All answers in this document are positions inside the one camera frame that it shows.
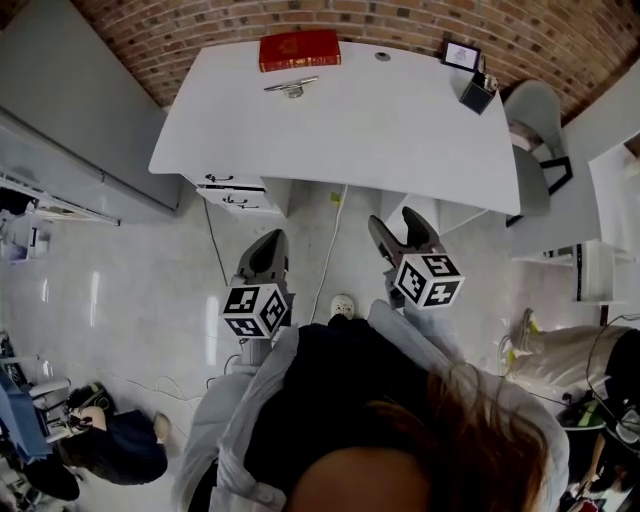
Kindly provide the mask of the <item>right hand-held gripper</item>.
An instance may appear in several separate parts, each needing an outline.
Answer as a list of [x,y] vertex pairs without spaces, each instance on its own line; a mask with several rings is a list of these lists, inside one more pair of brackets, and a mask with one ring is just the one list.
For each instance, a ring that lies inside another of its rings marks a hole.
[[392,265],[384,273],[389,304],[394,309],[411,306],[417,310],[451,306],[465,277],[426,219],[408,206],[402,208],[402,217],[407,227],[405,247],[379,217],[368,219],[376,248]]

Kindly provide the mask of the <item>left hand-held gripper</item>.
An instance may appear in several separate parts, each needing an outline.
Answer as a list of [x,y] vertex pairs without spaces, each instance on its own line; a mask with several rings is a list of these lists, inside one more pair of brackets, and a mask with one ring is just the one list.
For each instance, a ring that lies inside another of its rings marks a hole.
[[260,366],[280,328],[291,324],[294,295],[288,291],[288,272],[289,241],[280,229],[242,254],[222,309],[222,320],[240,344],[238,365]]

